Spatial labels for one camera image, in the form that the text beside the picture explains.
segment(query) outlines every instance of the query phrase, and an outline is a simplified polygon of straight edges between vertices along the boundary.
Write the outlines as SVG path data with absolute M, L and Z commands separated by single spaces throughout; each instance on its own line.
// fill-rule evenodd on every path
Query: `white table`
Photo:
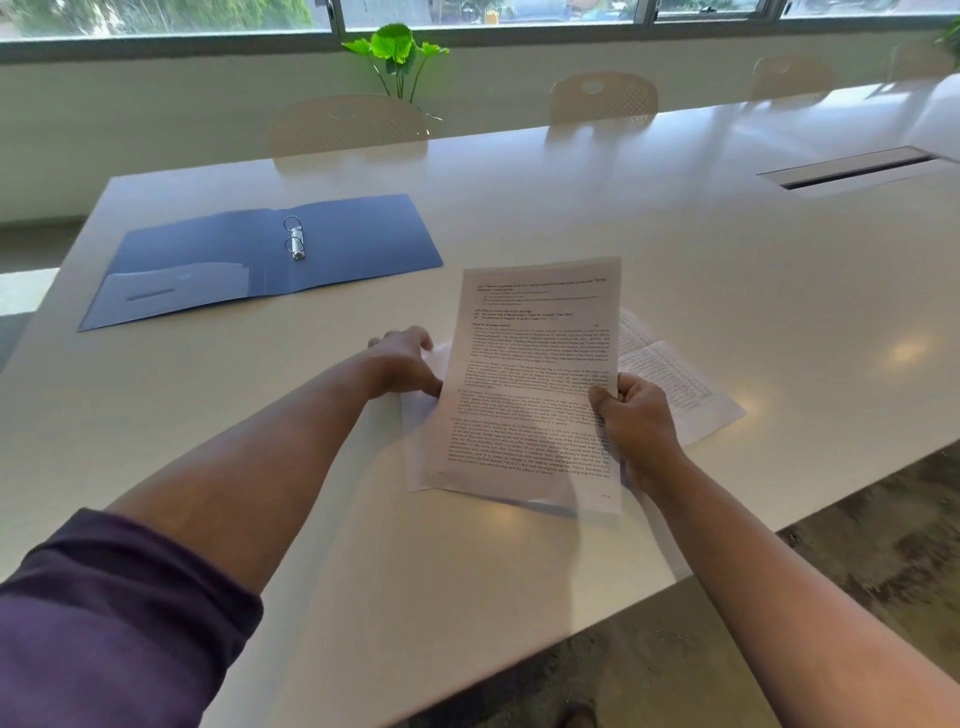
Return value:
M 0 570 L 370 336 L 448 338 L 464 267 L 596 255 L 750 412 L 694 459 L 794 522 L 960 437 L 960 175 L 805 200 L 756 174 L 906 143 L 960 158 L 958 116 L 954 77 L 113 180 L 0 376 Z M 76 332 L 125 231 L 393 192 L 443 268 Z M 673 583 L 631 498 L 572 520 L 407 494 L 399 437 L 397 399 L 372 403 L 204 725 L 387 725 Z

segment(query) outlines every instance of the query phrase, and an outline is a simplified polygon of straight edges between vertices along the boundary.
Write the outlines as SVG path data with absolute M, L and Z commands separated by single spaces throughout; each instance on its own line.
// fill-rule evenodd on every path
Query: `white chair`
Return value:
M 912 79 L 944 79 L 953 73 L 956 61 L 930 41 L 898 45 L 890 54 L 887 83 Z
M 659 108 L 657 87 L 633 73 L 581 73 L 556 82 L 550 90 L 551 125 L 652 116 Z
M 825 94 L 836 88 L 833 71 L 819 59 L 809 56 L 771 56 L 754 66 L 751 101 L 781 99 L 786 96 Z
M 324 96 L 283 109 L 270 127 L 270 156 L 291 157 L 338 149 L 426 139 L 415 107 L 390 96 Z

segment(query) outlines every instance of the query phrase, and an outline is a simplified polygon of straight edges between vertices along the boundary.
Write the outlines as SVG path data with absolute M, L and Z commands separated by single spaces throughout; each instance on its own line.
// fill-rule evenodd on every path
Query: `purple sleeve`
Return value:
M 263 615 L 196 554 L 82 510 L 0 584 L 0 723 L 200 723 Z

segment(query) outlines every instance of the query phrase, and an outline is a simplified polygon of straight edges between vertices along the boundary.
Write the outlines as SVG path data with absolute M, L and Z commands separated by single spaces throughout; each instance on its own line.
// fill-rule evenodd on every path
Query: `window glass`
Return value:
M 632 23 L 636 0 L 341 0 L 348 30 Z
M 657 18 L 696 13 L 700 18 L 709 20 L 711 15 L 723 15 L 725 12 L 756 12 L 760 2 L 762 0 L 660 0 Z
M 329 28 L 315 0 L 0 0 L 0 40 Z
M 960 0 L 790 0 L 784 18 L 958 14 Z

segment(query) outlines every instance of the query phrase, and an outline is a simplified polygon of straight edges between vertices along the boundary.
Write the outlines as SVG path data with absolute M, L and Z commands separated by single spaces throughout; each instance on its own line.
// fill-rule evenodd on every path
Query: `wall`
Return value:
M 559 79 L 640 73 L 663 110 L 746 99 L 757 59 L 808 54 L 840 85 L 884 78 L 891 50 L 931 33 L 732 37 L 460 48 L 431 61 L 422 107 L 437 136 L 547 123 Z M 271 114 L 311 96 L 375 93 L 346 53 L 0 66 L 0 222 L 89 212 L 111 176 L 266 157 Z

